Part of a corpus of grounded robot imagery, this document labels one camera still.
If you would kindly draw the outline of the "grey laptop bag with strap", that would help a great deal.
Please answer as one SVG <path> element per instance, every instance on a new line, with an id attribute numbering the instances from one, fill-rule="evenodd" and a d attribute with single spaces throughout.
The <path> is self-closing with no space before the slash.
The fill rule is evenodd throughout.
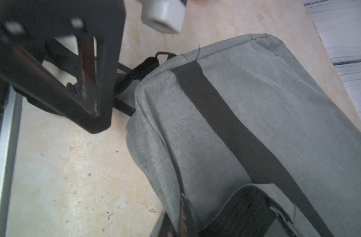
<path id="1" fill-rule="evenodd" d="M 286 45 L 246 34 L 116 76 L 153 237 L 361 237 L 361 132 Z"/>

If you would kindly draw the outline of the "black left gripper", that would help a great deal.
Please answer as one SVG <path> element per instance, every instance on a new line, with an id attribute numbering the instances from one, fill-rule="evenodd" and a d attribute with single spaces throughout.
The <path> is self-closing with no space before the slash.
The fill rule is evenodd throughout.
<path id="1" fill-rule="evenodd" d="M 0 1 L 0 79 L 95 134 L 111 125 L 123 1 Z"/>

